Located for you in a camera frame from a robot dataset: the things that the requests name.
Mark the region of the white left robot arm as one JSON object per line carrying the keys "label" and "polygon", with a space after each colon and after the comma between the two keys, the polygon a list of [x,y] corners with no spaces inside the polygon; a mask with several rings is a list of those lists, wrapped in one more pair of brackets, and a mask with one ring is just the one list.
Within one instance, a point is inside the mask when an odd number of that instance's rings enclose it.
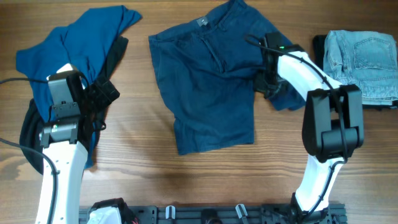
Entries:
{"label": "white left robot arm", "polygon": [[43,181],[36,223],[78,223],[80,189],[95,132],[95,114],[120,93],[108,78],[83,84],[84,75],[67,63],[47,77],[53,121],[44,125]]}

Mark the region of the navy blue shorts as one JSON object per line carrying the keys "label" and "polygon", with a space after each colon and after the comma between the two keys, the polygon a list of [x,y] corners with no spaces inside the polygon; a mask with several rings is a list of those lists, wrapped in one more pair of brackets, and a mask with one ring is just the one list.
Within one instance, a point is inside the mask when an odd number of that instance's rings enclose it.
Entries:
{"label": "navy blue shorts", "polygon": [[234,0],[149,37],[179,154],[254,142],[254,79],[265,65],[261,49],[245,36],[275,31],[257,9]]}

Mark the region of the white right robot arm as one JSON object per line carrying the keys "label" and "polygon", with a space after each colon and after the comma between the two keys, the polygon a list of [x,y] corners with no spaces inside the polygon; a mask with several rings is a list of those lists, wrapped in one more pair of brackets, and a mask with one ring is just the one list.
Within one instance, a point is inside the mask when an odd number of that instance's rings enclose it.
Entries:
{"label": "white right robot arm", "polygon": [[328,198],[340,169],[364,142],[361,90],[330,78],[301,46],[284,45],[279,32],[245,39],[261,49],[265,78],[287,82],[305,100],[308,161],[287,216],[291,223],[320,223],[331,216]]}

